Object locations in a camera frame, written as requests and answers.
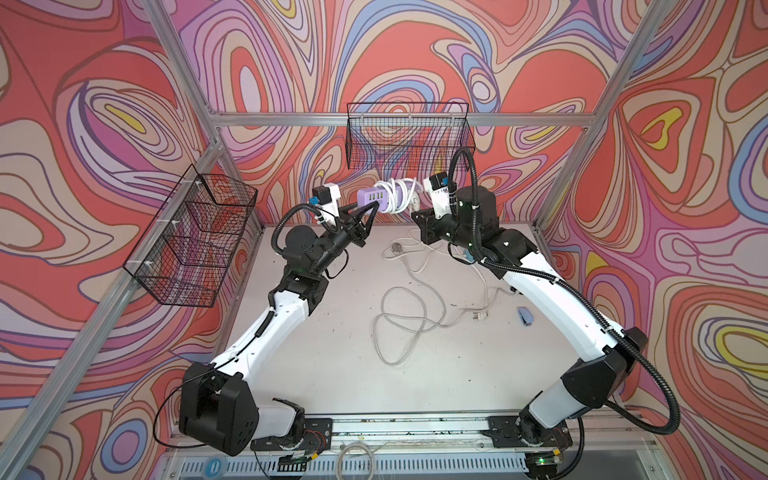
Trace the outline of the black power strip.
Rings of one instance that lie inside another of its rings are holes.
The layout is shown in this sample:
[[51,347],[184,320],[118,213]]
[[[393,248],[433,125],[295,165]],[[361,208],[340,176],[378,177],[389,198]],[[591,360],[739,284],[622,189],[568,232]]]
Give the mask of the black power strip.
[[[388,367],[397,367],[405,363],[414,353],[419,340],[425,334],[436,330],[447,329],[449,327],[447,322],[448,308],[444,297],[433,285],[418,277],[418,274],[429,265],[431,255],[435,252],[435,249],[431,247],[428,247],[428,250],[429,253],[425,257],[424,262],[416,269],[411,267],[409,257],[415,253],[419,253],[419,250],[409,250],[399,240],[392,241],[387,247],[387,250],[382,253],[383,259],[398,262],[405,269],[405,273],[410,281],[414,282],[419,287],[423,287],[434,297],[438,304],[438,316],[436,318],[431,318],[429,316],[429,307],[426,299],[412,288],[409,288],[408,286],[394,286],[384,292],[380,302],[380,312],[372,321],[371,337],[376,356]],[[406,300],[414,300],[417,303],[419,310],[413,314],[390,311],[387,307],[388,301],[392,300],[396,294],[403,294]],[[380,335],[380,327],[382,325],[393,327],[408,335],[408,340],[406,341],[403,350],[396,358],[388,358],[384,352]]]

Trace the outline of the purple power strip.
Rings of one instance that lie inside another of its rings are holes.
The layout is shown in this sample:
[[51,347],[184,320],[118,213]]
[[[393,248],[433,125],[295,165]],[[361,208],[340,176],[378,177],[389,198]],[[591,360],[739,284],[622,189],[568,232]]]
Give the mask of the purple power strip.
[[423,186],[415,178],[379,180],[372,187],[357,192],[357,207],[377,202],[379,212],[397,215],[418,209],[422,191]]

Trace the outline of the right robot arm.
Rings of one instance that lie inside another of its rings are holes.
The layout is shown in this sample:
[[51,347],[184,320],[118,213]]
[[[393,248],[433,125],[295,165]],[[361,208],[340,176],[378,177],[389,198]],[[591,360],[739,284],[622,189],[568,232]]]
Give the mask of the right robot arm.
[[[558,329],[578,355],[575,364],[518,414],[514,431],[529,446],[543,444],[568,419],[608,407],[634,426],[654,435],[674,434],[681,423],[680,404],[671,386],[644,356],[647,336],[602,314],[564,280],[524,234],[501,226],[495,195],[481,186],[472,151],[459,148],[447,171],[427,181],[432,208],[413,213],[421,241],[439,240],[468,253],[478,264],[522,294]],[[647,372],[661,391],[668,418],[662,425],[642,420],[612,401],[635,367]]]

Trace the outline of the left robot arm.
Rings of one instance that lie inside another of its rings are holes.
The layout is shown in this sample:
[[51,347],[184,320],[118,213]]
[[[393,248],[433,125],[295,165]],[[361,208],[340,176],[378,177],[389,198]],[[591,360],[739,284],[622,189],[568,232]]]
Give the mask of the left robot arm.
[[285,262],[268,305],[234,343],[207,364],[195,362],[175,388],[180,396],[178,429],[190,448],[210,447],[239,455],[262,439],[301,443],[304,409],[289,400],[256,399],[260,370],[322,301],[328,268],[350,245],[365,245],[379,210],[376,202],[350,204],[331,214],[312,203],[292,207],[275,226],[273,251]]

